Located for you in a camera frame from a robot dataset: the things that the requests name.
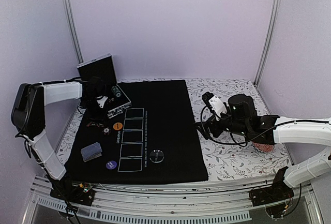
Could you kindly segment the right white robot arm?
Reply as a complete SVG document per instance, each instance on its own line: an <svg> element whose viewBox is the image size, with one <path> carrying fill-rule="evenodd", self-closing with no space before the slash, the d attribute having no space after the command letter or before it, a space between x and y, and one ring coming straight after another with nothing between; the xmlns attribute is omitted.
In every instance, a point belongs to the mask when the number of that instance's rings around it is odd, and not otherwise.
<svg viewBox="0 0 331 224"><path fill-rule="evenodd" d="M317 155L294 165L280 169L268 188L271 201L279 201L295 186L330 172L330 119L307 120L279 115L259 116L253 98L237 94L222 102L210 92L202 95L211 117L195 124L207 140L213 142L223 132L244 137L245 143L262 145L285 143L319 144L325 149Z"/></svg>

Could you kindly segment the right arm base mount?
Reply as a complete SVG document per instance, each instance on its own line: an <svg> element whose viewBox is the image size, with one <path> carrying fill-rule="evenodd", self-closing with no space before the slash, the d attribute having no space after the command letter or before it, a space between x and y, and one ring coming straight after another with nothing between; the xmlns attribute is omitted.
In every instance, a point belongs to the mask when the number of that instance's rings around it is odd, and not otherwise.
<svg viewBox="0 0 331 224"><path fill-rule="evenodd" d="M291 202L294 197L293 189L287 186L284 182L284 175L289 167L280 169L268 187L256 187L249 191L249 199L253 206L266 205L276 203L278 201L289 200ZM289 208L288 203L267 207L266 213L273 219L282 218L285 216Z"/></svg>

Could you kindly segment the aluminium poker chip case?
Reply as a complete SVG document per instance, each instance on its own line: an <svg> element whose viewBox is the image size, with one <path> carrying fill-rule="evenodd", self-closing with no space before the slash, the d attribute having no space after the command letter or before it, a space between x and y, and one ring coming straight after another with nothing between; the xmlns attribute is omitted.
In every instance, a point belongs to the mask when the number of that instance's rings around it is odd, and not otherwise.
<svg viewBox="0 0 331 224"><path fill-rule="evenodd" d="M90 61L80 63L77 65L77 70L84 82L87 82L91 77L100 77L106 84L108 100L105 105L106 115L104 120L122 114L126 109L131 107L131 100L117 82L111 54L106 54ZM116 98L113 95L111 91L113 86L117 86L120 89L122 92L121 97Z"/></svg>

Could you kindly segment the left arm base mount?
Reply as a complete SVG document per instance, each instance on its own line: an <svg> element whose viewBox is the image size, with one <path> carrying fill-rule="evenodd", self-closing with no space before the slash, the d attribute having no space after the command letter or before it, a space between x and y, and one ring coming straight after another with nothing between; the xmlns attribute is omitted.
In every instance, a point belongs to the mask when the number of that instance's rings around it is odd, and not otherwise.
<svg viewBox="0 0 331 224"><path fill-rule="evenodd" d="M74 185L69 178L61 180L51 180L52 189L50 196L69 203L92 206L95 191L93 185L89 183L79 183Z"/></svg>

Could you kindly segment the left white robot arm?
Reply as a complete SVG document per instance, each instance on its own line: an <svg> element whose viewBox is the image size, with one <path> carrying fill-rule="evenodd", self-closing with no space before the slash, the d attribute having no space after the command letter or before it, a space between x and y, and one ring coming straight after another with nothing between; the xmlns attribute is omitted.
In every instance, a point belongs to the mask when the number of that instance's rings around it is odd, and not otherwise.
<svg viewBox="0 0 331 224"><path fill-rule="evenodd" d="M88 81L80 78L70 80L22 83L17 91L11 111L11 122L17 129L15 137L24 140L24 148L29 158L45 170L48 177L61 180L66 174L47 132L50 127L50 114L55 106L64 106L66 101L83 101L93 112L105 110L107 86L98 77Z"/></svg>

